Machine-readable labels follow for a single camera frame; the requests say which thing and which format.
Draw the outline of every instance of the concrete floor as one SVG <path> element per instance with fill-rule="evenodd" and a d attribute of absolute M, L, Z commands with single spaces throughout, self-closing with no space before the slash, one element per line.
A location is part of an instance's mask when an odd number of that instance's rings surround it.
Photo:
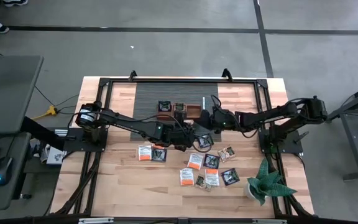
<path fill-rule="evenodd" d="M 358 0 L 259 3 L 266 29 L 358 30 Z M 257 28 L 252 0 L 30 0 L 26 7 L 1 6 L 0 21 L 15 26 Z M 267 35 L 267 45 L 274 77 L 284 78 L 289 98 L 318 95 L 331 112 L 358 90 L 358 35 Z M 90 75 L 136 70 L 138 75 L 218 77 L 228 68 L 235 77 L 267 76 L 258 34 L 11 31 L 0 35 L 0 53 L 44 56 L 37 86 L 54 102 L 77 94 L 82 77 Z M 75 103 L 72 99 L 66 105 Z M 44 113 L 47 106 L 35 91 L 27 115 Z M 68 120 L 59 115 L 40 123 L 52 127 Z M 358 180 L 342 181 L 344 174 L 357 171 L 342 124 L 335 120 L 306 130 L 304 160 L 315 213 L 358 221 Z M 53 184 L 29 186 L 41 196 L 20 204 L 25 213 L 11 206 L 0 218 L 44 213 Z"/>

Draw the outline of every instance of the plant pot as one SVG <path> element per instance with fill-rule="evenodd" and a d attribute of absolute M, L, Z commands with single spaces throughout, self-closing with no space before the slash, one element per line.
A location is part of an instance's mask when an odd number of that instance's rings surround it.
<path fill-rule="evenodd" d="M 250 185 L 247 183 L 247 185 L 244 187 L 244 193 L 246 194 L 247 197 L 257 200 L 254 195 L 251 193 L 251 189 L 250 189 Z"/>

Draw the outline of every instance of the white packet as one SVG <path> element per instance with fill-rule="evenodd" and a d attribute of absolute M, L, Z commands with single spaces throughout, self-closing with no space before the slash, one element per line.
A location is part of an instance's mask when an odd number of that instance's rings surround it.
<path fill-rule="evenodd" d="M 180 170 L 180 185 L 194 185 L 193 169 Z"/>
<path fill-rule="evenodd" d="M 187 163 L 187 167 L 193 169 L 201 169 L 201 165 L 203 163 L 204 156 L 199 155 L 197 153 L 191 153 L 189 162 Z"/>
<path fill-rule="evenodd" d="M 152 160 L 152 146 L 139 146 L 139 160 Z"/>
<path fill-rule="evenodd" d="M 205 170 L 205 183 L 212 186 L 219 186 L 219 174 L 217 169 Z"/>

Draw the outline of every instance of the ribbed mat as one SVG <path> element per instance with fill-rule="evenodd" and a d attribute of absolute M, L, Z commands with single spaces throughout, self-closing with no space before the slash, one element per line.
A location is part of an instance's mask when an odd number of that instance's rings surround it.
<path fill-rule="evenodd" d="M 203 105 L 212 113 L 211 94 L 218 96 L 218 85 L 215 83 L 138 83 L 136 85 L 136 97 L 134 118 L 142 119 L 157 114 L 158 101 L 171 101 L 174 103 Z M 209 133 L 209 131 L 194 124 L 197 135 Z M 213 141 L 222 141 L 220 134 L 211 133 Z M 143 138 L 131 133 L 131 141 L 143 141 Z"/>

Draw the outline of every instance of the gray desk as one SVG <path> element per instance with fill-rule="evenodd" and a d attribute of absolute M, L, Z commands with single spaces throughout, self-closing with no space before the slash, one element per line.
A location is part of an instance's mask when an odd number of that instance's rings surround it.
<path fill-rule="evenodd" d="M 18 134 L 12 148 L 9 151 L 10 157 L 13 157 L 12 164 L 12 178 L 11 181 L 5 186 L 0 186 L 0 210 L 5 210 L 11 204 L 11 200 L 17 185 L 17 180 L 24 165 L 25 155 L 27 153 L 27 146 L 30 141 L 31 135 L 29 133 Z M 14 137 L 5 137 L 0 139 L 0 158 L 6 155 L 9 145 Z"/>
<path fill-rule="evenodd" d="M 21 130 L 43 60 L 40 56 L 0 57 L 0 134 Z"/>

